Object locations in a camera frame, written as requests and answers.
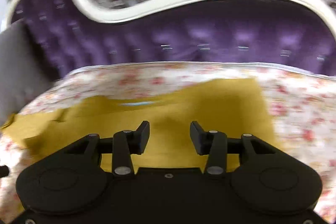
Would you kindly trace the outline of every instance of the circular pad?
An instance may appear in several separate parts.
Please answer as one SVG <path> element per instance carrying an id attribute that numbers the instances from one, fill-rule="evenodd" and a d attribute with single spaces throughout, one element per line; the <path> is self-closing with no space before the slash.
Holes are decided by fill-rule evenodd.
<path id="1" fill-rule="evenodd" d="M 320 176 L 287 155 L 256 155 L 231 177 L 237 195 L 269 214 L 295 214 L 313 208 L 322 192 Z"/>
<path id="2" fill-rule="evenodd" d="M 59 154 L 23 170 L 17 194 L 37 213 L 68 214 L 85 209 L 102 194 L 105 172 L 83 155 Z"/>

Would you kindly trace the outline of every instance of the mustard cloth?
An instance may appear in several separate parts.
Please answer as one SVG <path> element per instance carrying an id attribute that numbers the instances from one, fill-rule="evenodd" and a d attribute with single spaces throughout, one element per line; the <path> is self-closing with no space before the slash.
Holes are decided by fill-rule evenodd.
<path id="1" fill-rule="evenodd" d="M 135 171 L 140 166 L 203 169 L 207 156 L 197 155 L 194 149 L 191 121 L 231 138 L 251 133 L 280 148 L 261 89 L 253 79 L 212 80 L 138 100 L 95 96 L 52 113 L 16 115 L 3 133 L 28 148 L 37 161 L 89 133 L 108 138 L 118 131 L 135 130 L 143 120 L 150 122 L 150 138 L 143 155 L 132 155 Z M 229 155 L 227 171 L 238 166 L 238 155 Z M 101 167 L 111 171 L 111 155 L 103 156 Z"/>

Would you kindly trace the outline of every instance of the gray object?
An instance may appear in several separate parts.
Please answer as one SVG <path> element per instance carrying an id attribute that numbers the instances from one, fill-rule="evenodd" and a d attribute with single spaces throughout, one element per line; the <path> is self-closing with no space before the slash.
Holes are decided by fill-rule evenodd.
<path id="1" fill-rule="evenodd" d="M 114 172 L 117 175 L 124 176 L 124 175 L 130 174 L 131 173 L 131 169 L 129 167 L 127 167 L 127 166 L 120 166 L 120 167 L 115 168 Z"/>
<path id="2" fill-rule="evenodd" d="M 210 166 L 208 169 L 207 169 L 207 172 L 210 174 L 210 175 L 220 175 L 224 172 L 224 169 L 220 166 Z"/>
<path id="3" fill-rule="evenodd" d="M 0 124 L 52 86 L 30 48 L 22 20 L 0 33 Z"/>
<path id="4" fill-rule="evenodd" d="M 25 224 L 35 224 L 35 221 L 32 220 L 32 219 L 27 219 L 27 220 L 25 221 Z"/>

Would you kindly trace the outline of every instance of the floral cushion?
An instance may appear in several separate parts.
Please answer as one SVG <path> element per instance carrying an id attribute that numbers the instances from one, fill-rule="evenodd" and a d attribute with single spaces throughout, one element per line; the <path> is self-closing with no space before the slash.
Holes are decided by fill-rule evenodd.
<path id="1" fill-rule="evenodd" d="M 314 168 L 323 192 L 315 211 L 333 223 L 336 216 L 336 80 L 290 67 L 157 62 L 93 66 L 75 70 L 27 105 L 20 115 L 67 108 L 83 98 L 105 95 L 133 99 L 172 92 L 212 79 L 254 77 L 273 116 L 275 133 L 286 153 Z M 0 219 L 18 214 L 18 173 L 30 164 L 29 153 L 9 138 L 0 140 L 0 164 L 12 173 L 0 180 Z"/>

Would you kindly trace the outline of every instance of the purple tufted upholstery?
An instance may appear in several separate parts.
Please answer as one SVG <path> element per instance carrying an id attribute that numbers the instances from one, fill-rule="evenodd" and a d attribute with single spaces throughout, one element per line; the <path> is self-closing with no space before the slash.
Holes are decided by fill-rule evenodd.
<path id="1" fill-rule="evenodd" d="M 61 77 L 88 65 L 166 60 L 269 62 L 336 75 L 328 27 L 284 0 L 208 0 L 122 24 L 94 22 L 72 0 L 21 0 L 12 22 L 20 18 Z"/>

